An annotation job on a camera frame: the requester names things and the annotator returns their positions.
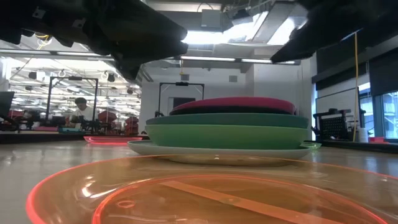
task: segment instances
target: orange translucent plastic plate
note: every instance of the orange translucent plastic plate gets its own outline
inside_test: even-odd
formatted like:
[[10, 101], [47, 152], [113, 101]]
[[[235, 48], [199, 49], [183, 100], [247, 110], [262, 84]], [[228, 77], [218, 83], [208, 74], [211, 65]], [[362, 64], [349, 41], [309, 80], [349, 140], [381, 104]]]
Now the orange translucent plastic plate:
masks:
[[398, 179], [250, 156], [113, 159], [56, 173], [30, 192], [43, 223], [397, 223]]
[[92, 144], [120, 144], [127, 145], [129, 141], [142, 140], [142, 137], [129, 137], [129, 136], [84, 136], [88, 143]]

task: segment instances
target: person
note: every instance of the person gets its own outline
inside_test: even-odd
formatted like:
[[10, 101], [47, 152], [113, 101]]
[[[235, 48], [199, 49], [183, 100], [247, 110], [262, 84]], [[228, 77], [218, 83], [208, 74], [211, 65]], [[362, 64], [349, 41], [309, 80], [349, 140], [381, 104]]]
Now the person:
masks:
[[[84, 99], [83, 97], [79, 97], [75, 99], [75, 104], [77, 106], [77, 110], [73, 112], [71, 115], [70, 121], [73, 123], [73, 121], [78, 120], [80, 116], [84, 117], [84, 120], [86, 121], [92, 121], [93, 120], [93, 109], [87, 106], [87, 100]], [[95, 113], [95, 119], [98, 119], [98, 114]]]

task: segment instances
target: table surface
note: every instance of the table surface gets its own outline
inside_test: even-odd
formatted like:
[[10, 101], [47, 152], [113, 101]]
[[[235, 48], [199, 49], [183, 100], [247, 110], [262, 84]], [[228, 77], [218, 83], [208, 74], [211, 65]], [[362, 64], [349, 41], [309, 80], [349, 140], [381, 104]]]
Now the table surface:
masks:
[[[0, 147], [2, 223], [30, 223], [25, 214], [27, 194], [51, 174], [88, 162], [138, 156], [127, 146], [92, 145], [85, 141], [3, 144]], [[398, 177], [396, 154], [321, 147], [302, 159]]]

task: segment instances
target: stack of plates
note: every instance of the stack of plates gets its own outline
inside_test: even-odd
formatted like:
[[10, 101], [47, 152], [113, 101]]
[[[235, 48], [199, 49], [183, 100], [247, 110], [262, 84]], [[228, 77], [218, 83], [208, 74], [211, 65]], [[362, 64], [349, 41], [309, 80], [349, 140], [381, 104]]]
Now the stack of plates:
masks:
[[308, 119], [293, 104], [273, 98], [217, 98], [186, 103], [171, 116], [147, 121], [150, 141], [129, 142], [153, 154], [245, 154], [296, 159], [309, 148]]

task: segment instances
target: plate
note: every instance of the plate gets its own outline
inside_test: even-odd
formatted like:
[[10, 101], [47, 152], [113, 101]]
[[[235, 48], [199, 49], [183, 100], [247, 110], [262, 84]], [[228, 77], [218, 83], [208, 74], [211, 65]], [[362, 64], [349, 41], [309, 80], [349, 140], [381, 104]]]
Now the plate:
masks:
[[142, 137], [130, 137], [130, 136], [84, 136], [84, 139], [88, 143], [92, 144], [120, 144], [126, 145], [128, 141], [141, 140]]
[[174, 108], [170, 115], [192, 113], [287, 113], [295, 106], [285, 100], [266, 97], [227, 97], [198, 100]]
[[258, 150], [258, 149], [205, 149], [191, 147], [157, 146], [152, 141], [129, 141], [128, 146], [142, 156], [171, 155], [171, 154], [211, 154], [211, 155], [245, 155], [262, 156], [280, 159], [300, 159], [311, 150], [307, 147], [290, 150]]
[[291, 128], [307, 128], [308, 119], [286, 114], [263, 113], [215, 113], [215, 114], [183, 114], [152, 118], [146, 121], [152, 124], [211, 124], [211, 125], [246, 125], [246, 126], [278, 126]]
[[158, 146], [214, 149], [295, 149], [308, 136], [303, 128], [244, 125], [153, 124], [146, 131]]
[[[228, 161], [249, 165], [222, 166]], [[395, 177], [305, 161], [142, 156], [51, 175], [26, 211], [33, 224], [386, 224], [398, 222], [397, 190]]]

